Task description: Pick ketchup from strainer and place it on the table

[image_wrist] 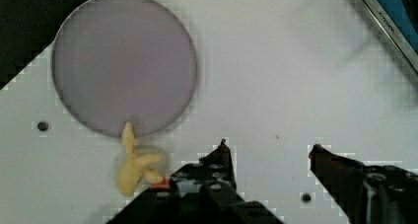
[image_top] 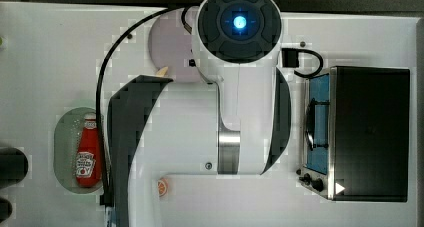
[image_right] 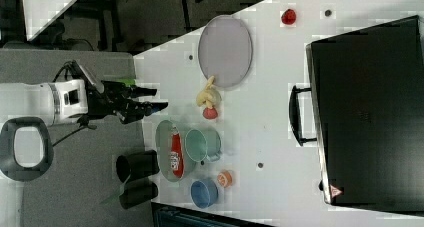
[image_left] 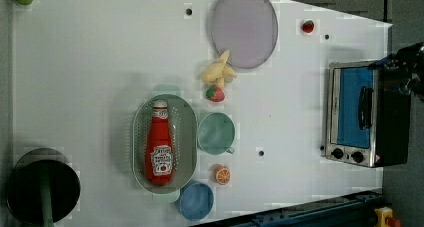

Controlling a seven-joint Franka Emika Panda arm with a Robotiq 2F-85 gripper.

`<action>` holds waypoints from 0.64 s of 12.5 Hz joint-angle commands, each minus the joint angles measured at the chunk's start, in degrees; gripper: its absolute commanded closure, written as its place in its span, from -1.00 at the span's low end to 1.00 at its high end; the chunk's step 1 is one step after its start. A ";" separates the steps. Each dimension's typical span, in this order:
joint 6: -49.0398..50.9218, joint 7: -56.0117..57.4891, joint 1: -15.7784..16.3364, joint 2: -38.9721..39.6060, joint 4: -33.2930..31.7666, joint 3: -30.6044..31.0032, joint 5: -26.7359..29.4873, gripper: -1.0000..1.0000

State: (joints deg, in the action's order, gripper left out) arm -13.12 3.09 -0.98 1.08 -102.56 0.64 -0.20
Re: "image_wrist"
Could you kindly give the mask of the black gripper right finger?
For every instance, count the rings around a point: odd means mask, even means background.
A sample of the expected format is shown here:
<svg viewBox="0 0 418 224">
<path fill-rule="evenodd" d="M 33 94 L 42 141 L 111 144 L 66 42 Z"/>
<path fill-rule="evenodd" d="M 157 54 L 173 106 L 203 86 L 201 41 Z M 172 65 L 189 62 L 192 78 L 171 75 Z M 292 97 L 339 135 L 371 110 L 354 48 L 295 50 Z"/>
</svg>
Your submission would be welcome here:
<svg viewBox="0 0 418 224">
<path fill-rule="evenodd" d="M 418 224 L 418 181 L 393 165 L 366 165 L 319 144 L 311 171 L 347 215 L 350 224 Z"/>
</svg>

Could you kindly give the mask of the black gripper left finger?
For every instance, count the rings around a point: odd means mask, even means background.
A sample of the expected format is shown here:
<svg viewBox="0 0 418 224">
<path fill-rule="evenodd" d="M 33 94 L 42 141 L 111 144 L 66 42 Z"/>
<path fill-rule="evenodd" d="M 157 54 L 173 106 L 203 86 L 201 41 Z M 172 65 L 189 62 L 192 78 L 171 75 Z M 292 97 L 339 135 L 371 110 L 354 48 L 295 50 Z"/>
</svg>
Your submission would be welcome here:
<svg viewBox="0 0 418 224">
<path fill-rule="evenodd" d="M 237 193 L 232 152 L 220 145 L 196 164 L 175 171 L 163 187 L 149 187 L 106 224 L 283 224 L 258 201 Z"/>
</svg>

